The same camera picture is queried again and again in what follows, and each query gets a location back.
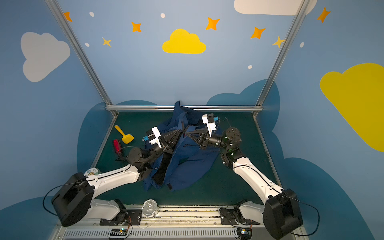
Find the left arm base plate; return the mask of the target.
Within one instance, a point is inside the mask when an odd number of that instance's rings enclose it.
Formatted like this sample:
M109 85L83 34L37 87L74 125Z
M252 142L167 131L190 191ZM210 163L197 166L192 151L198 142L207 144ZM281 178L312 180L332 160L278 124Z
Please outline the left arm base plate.
M142 210L122 210L112 220L101 219L100 226L139 226Z

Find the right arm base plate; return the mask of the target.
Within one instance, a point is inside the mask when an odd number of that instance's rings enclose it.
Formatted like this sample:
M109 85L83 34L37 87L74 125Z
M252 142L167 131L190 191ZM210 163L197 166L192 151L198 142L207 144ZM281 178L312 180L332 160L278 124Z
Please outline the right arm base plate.
M222 225L244 225L250 226L254 222L252 220L246 220L242 215L238 208L235 209L227 209L227 208L219 208L220 220Z

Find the navy blue jacket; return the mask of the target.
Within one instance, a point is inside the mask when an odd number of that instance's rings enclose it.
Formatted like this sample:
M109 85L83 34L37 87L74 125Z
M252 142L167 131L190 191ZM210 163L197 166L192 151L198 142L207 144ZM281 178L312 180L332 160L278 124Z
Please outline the navy blue jacket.
M179 129L193 131L206 125L202 121L202 112L195 111L176 102L173 115L162 124L157 125L161 134ZM201 179L213 166L219 155L219 148L200 149L185 133L173 147L173 153L163 153L152 164L151 174L143 180L144 190L168 187L170 191L185 189Z

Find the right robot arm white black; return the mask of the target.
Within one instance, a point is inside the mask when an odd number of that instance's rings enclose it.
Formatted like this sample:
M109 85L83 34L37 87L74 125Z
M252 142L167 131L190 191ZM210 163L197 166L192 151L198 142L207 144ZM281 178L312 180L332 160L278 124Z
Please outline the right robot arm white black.
M262 224L276 240L293 235L294 230L303 225L302 202L297 194L291 189L284 190L252 164L240 149L242 139L238 129L229 127L222 135L218 135L204 128L187 132L186 136L201 149L223 149L221 158L224 165L239 175L259 196L262 205L245 202L239 206L244 219Z

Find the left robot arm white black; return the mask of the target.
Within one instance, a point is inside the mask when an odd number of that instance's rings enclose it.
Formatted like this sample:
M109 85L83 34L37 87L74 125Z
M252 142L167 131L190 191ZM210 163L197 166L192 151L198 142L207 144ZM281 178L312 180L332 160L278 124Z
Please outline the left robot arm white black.
M104 201L97 197L149 177L155 170L155 160L174 152L182 131L172 130L161 134L154 127L147 134L152 147L132 148L127 156L127 166L98 175L76 173L60 186L51 203L63 227L72 226L83 219L99 219L104 225L129 224L128 211L120 200Z

